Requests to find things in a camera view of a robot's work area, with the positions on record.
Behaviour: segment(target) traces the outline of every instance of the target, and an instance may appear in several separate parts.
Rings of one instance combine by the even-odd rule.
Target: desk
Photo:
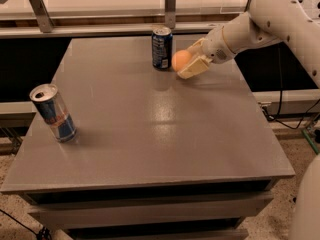
[[[150,37],[69,48],[53,82],[77,136],[56,142],[37,114],[1,192],[74,239],[244,239],[294,171],[235,62],[183,80],[153,68]]]

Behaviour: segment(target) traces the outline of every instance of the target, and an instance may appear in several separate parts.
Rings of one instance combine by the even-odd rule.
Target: soda can
[[[170,28],[159,27],[152,32],[152,63],[157,69],[171,67],[172,32]]]
[[[31,91],[30,99],[59,142],[75,136],[76,127],[56,85],[39,85]]]

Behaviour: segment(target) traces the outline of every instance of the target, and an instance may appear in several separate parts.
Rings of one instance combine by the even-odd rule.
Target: orange ball
[[[183,69],[183,67],[187,65],[191,58],[192,54],[187,50],[176,52],[172,57],[172,68],[174,69],[174,71]]]

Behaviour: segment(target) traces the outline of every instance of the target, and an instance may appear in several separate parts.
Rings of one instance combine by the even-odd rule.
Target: can top
[[[171,29],[167,28],[167,27],[159,27],[159,28],[156,28],[155,30],[153,30],[153,33],[155,33],[156,35],[159,35],[159,36],[166,36],[166,35],[171,34]]]
[[[58,93],[58,87],[54,84],[42,84],[30,92],[33,102],[43,102],[52,99]]]

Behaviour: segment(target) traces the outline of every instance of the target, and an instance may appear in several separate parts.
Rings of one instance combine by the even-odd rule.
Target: floor
[[[296,176],[291,179],[280,180],[273,188],[274,200],[257,216],[247,218],[240,225],[246,228],[250,236],[247,240],[287,240],[292,213],[295,207],[299,183],[309,163],[316,156],[301,131],[289,130],[271,124],[283,150],[295,169]],[[14,160],[13,155],[0,155],[0,185],[6,172]],[[17,196],[0,194],[0,209],[14,216],[20,222],[38,233],[41,225],[27,215],[28,205]],[[68,240],[63,232],[52,232],[53,240]],[[16,222],[0,215],[0,240],[35,240],[33,233],[18,225]]]

